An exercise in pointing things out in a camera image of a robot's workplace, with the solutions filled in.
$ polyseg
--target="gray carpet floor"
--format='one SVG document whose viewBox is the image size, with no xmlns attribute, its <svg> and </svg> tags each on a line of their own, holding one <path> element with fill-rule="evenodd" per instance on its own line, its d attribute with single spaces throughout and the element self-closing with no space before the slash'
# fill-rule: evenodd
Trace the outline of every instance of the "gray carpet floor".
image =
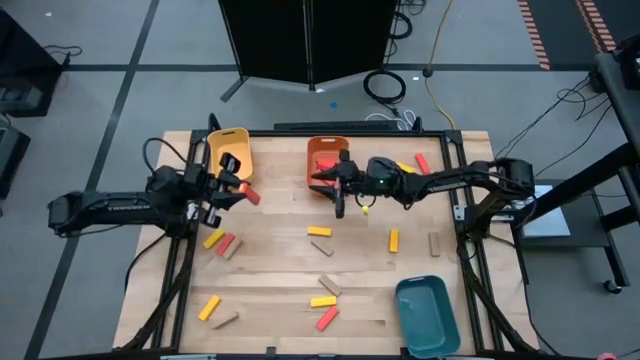
<svg viewBox="0 0 640 360">
<path fill-rule="evenodd" d="M 42 45 L 80 45 L 74 64 L 128 64 L 151 0 L 0 0 Z M 394 64 L 423 63 L 444 0 L 430 0 L 414 20 L 414 35 L 398 42 Z M 220 9 L 214 0 L 160 0 L 140 57 L 142 64 L 219 65 L 233 63 Z M 536 57 L 515 1 L 457 0 L 440 41 L 438 64 L 529 64 Z M 428 99 L 418 71 L 399 71 L 407 82 L 401 110 L 422 116 L 425 127 L 448 128 Z M 585 77 L 574 72 L 442 71 L 430 81 L 443 107 L 462 130 L 486 130 L 494 150 L 502 148 L 556 100 L 556 92 Z M 49 114 L 19 119 L 32 138 L 0 218 L 0 348 L 5 359 L 24 357 L 60 259 L 64 240 L 46 227 L 45 204 L 83 189 L 124 72 L 67 72 Z M 169 130 L 204 128 L 209 113 L 224 127 L 269 129 L 274 123 L 361 120 L 383 112 L 362 91 L 363 76 L 310 93 L 300 86 L 250 79 L 228 103 L 219 97 L 236 81 L 234 72 L 137 72 L 120 116 L 98 189 L 134 190 L 147 172 L 143 141 Z M 396 91 L 385 79 L 381 93 Z M 579 104 L 561 104 L 534 128 L 512 156 L 541 168 L 584 141 L 604 110 L 579 122 Z M 590 142 L 545 178 L 567 178 L 625 138 L 609 112 Z M 621 194 L 617 181 L 598 188 Z M 603 199 L 605 210 L 625 199 Z M 139 229 L 130 227 L 82 239 L 71 264 L 41 357 L 108 351 L 123 300 L 123 278 L 134 256 Z M 604 252 L 535 250 L 525 253 L 530 275 L 533 322 L 560 352 L 596 356 L 640 346 L 640 244 L 638 226 L 615 233 L 632 286 L 613 296 L 600 283 L 611 277 Z"/>
</svg>

